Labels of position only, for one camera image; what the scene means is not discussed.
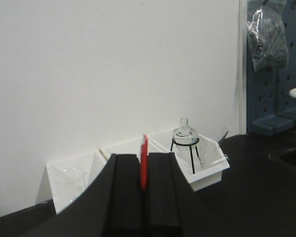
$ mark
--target red marker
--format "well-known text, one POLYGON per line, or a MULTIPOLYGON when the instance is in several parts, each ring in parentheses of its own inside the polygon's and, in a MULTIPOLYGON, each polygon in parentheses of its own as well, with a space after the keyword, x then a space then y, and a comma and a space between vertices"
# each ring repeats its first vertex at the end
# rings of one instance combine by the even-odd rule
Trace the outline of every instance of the red marker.
POLYGON ((141 147, 140 163, 140 185, 142 190, 145 191, 148 180, 148 138, 146 135, 144 135, 144 143, 141 147))

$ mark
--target white plastic tray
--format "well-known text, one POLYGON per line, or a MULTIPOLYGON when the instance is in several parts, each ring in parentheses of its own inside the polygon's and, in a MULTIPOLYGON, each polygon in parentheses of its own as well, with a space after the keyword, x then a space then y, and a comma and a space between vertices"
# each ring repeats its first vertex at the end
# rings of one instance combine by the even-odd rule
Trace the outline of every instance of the white plastic tray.
MULTIPOLYGON (((174 129, 149 135, 150 144, 155 144, 164 152, 170 152, 174 129)), ((197 148, 202 166, 197 158, 195 149, 193 149, 195 174, 192 172, 190 151, 178 150, 176 145, 173 146, 172 150, 176 154, 182 173, 195 191, 221 181, 222 171, 229 168, 229 164, 216 141, 203 135, 199 135, 199 139, 197 148)))
POLYGON ((76 157, 56 161, 53 163, 47 163, 46 169, 48 173, 48 179, 53 196, 53 202, 56 213, 62 211, 65 206, 62 206, 60 198, 56 189, 56 177, 64 169, 68 168, 80 168, 86 171, 85 180, 87 185, 90 185, 93 180, 98 176, 103 167, 106 164, 106 160, 103 158, 99 151, 91 151, 76 157))

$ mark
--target blue pegboard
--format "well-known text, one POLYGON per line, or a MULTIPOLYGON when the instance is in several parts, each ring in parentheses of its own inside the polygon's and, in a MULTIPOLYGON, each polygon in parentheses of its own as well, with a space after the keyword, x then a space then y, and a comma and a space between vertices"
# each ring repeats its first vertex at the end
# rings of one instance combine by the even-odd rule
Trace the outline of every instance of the blue pegboard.
POLYGON ((296 87, 296 0, 287 1, 282 19, 289 49, 287 68, 269 67, 255 72, 247 50, 249 133, 271 136, 296 126, 296 99, 289 95, 289 91, 296 87))

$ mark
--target plastic bag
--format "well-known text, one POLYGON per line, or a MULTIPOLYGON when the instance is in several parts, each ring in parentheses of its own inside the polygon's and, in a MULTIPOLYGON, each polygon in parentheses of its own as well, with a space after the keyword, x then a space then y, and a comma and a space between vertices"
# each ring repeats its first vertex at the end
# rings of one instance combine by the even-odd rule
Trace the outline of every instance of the plastic bag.
POLYGON ((247 37, 254 70, 267 67, 287 67, 288 49, 282 8, 262 5, 247 24, 247 37))

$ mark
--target flask neck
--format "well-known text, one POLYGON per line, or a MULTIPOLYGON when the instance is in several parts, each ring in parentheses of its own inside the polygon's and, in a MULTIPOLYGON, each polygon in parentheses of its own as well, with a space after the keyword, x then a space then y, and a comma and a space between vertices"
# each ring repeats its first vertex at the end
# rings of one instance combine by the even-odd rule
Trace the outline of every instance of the flask neck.
POLYGON ((181 127, 183 129, 188 129, 189 128, 187 118, 181 118, 181 127))

